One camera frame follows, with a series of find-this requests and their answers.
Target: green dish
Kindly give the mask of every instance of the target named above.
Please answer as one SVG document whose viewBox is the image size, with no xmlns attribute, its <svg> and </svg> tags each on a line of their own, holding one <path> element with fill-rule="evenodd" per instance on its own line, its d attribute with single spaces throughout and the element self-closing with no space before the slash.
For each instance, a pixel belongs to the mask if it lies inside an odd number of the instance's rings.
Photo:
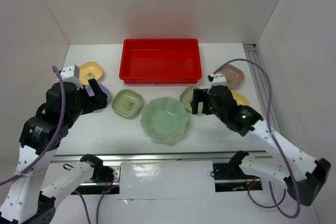
<svg viewBox="0 0 336 224">
<path fill-rule="evenodd" d="M 191 102 L 193 101 L 194 89 L 199 89 L 199 87 L 189 86 L 180 95 L 180 102 L 182 102 L 189 111 L 192 111 Z M 202 109 L 203 109 L 203 102 L 200 102 L 198 104 L 198 112 L 200 113 Z"/>
<path fill-rule="evenodd" d="M 189 114 L 181 102 L 162 97 L 153 99 L 143 108 L 140 123 L 150 137 L 169 141 L 184 133 L 188 121 Z"/>
<path fill-rule="evenodd" d="M 123 116 L 133 116 L 141 107 L 142 96 L 130 90 L 121 90 L 113 99 L 111 106 L 114 111 Z"/>
</svg>

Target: white wall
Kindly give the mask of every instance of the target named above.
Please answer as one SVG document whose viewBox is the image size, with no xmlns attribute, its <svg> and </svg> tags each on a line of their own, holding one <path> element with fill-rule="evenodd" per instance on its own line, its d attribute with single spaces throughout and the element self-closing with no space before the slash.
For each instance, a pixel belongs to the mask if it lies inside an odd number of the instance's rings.
<svg viewBox="0 0 336 224">
<path fill-rule="evenodd" d="M 130 37 L 256 43 L 278 0 L 46 0 L 70 44 Z"/>
<path fill-rule="evenodd" d="M 257 55 L 270 74 L 281 131 L 336 165 L 336 0 L 280 0 Z M 320 222 L 334 223 L 336 169 L 314 203 Z"/>
<path fill-rule="evenodd" d="M 24 122 L 56 81 L 69 44 L 44 0 L 0 0 L 0 181 L 17 164 Z M 8 187 L 0 187 L 0 205 Z"/>
</svg>

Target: green glass bowl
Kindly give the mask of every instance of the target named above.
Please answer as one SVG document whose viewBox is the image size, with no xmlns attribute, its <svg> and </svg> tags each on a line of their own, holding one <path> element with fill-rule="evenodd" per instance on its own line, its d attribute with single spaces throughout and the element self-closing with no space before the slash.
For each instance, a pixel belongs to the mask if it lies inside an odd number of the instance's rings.
<svg viewBox="0 0 336 224">
<path fill-rule="evenodd" d="M 188 121 L 189 114 L 182 102 L 162 97 L 153 99 L 142 109 L 140 123 L 150 137 L 169 141 L 184 133 Z"/>
</svg>

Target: yellow dish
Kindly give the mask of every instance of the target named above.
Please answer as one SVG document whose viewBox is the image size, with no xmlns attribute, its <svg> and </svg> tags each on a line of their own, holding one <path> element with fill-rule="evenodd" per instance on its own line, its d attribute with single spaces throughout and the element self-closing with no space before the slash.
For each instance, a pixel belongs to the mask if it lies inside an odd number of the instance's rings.
<svg viewBox="0 0 336 224">
<path fill-rule="evenodd" d="M 233 99 L 235 99 L 237 101 L 238 105 L 246 105 L 248 106 L 250 103 L 248 102 L 248 99 L 243 96 L 242 94 L 239 94 L 238 92 L 231 90 Z"/>
<path fill-rule="evenodd" d="M 96 79 L 97 81 L 103 76 L 103 70 L 94 61 L 86 62 L 79 67 L 79 80 L 83 85 L 89 85 L 88 80 Z"/>
</svg>

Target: red plastic tray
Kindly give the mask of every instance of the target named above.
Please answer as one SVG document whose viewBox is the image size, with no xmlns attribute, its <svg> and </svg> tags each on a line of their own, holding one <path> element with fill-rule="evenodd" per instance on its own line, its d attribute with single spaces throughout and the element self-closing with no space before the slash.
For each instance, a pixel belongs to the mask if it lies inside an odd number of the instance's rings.
<svg viewBox="0 0 336 224">
<path fill-rule="evenodd" d="M 126 39 L 119 77 L 126 84 L 197 83 L 199 56 L 197 39 Z"/>
</svg>

